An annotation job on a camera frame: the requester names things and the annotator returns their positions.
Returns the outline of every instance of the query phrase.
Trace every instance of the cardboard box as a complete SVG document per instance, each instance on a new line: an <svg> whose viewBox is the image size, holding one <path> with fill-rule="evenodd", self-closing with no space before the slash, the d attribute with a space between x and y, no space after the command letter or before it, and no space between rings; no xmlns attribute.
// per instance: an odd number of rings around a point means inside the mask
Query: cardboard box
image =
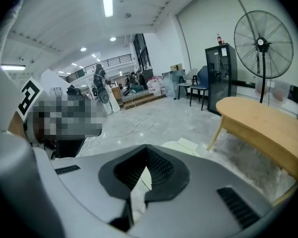
<svg viewBox="0 0 298 238"><path fill-rule="evenodd" d="M181 63L171 66L170 69L171 71L183 70Z"/></svg>

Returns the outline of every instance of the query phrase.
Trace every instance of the bottle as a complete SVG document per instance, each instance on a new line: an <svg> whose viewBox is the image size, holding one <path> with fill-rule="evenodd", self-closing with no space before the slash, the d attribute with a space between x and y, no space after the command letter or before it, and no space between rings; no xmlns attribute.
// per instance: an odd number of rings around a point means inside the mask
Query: bottle
<svg viewBox="0 0 298 238"><path fill-rule="evenodd" d="M219 45L222 45L222 39L219 34L218 34L218 42L219 42Z"/></svg>

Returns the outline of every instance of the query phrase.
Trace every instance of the table leg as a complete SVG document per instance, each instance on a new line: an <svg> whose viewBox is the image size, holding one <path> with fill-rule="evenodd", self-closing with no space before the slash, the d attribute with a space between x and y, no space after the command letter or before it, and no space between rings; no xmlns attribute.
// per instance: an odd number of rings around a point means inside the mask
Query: table leg
<svg viewBox="0 0 298 238"><path fill-rule="evenodd" d="M191 88L191 94L190 94L190 106L191 106L191 101L192 101L192 93L193 93L193 89Z"/></svg>
<svg viewBox="0 0 298 238"><path fill-rule="evenodd" d="M218 126L218 129L217 129L217 131L215 132L215 134L214 134L214 136L213 136L213 138L212 138L212 140L211 140L209 146L207 147L207 151L209 151L209 150L211 149L211 147L213 146L213 144L214 144L216 138L218 137L218 135L219 135L219 133L220 133L220 130L222 129L223 121L224 121L224 116L222 116L222 118L221 118L221 122L220 122L220 124L219 124L219 126Z"/></svg>

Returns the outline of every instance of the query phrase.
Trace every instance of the black strip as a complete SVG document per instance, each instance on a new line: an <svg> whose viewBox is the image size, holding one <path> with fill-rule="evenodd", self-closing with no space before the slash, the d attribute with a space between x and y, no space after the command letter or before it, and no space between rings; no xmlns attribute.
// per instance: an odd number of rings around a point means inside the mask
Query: black strip
<svg viewBox="0 0 298 238"><path fill-rule="evenodd" d="M243 229L260 219L232 188L221 188L217 192Z"/></svg>
<svg viewBox="0 0 298 238"><path fill-rule="evenodd" d="M185 43L185 47L187 48L188 58L189 58L189 64L190 64L190 70L191 70L191 69L192 69L192 68L191 68L191 59L190 59L190 55L189 55L189 49L188 49L187 41L186 41L186 39L185 39L183 30L182 30L182 26L181 26L181 24L180 24L180 20L179 20L178 17L176 17L176 19L178 20L178 24L179 24L179 26L180 26L180 29L181 29L181 32L182 32L182 35L183 35L183 39L184 39L184 43Z"/></svg>
<svg viewBox="0 0 298 238"><path fill-rule="evenodd" d="M73 166L69 166L69 167L65 167L65 168L55 169L55 172L56 172L57 175L62 175L62 174L65 174L65 173L69 173L69 172L78 170L78 169L80 169L79 166L73 165Z"/></svg>

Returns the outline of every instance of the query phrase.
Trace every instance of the glass door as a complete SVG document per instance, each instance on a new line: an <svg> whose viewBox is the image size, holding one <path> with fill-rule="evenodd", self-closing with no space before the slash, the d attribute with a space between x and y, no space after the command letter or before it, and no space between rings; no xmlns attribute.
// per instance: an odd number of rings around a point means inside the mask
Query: glass door
<svg viewBox="0 0 298 238"><path fill-rule="evenodd" d="M218 46L206 50L209 72L208 110L218 114L216 104L229 96L228 46Z"/></svg>

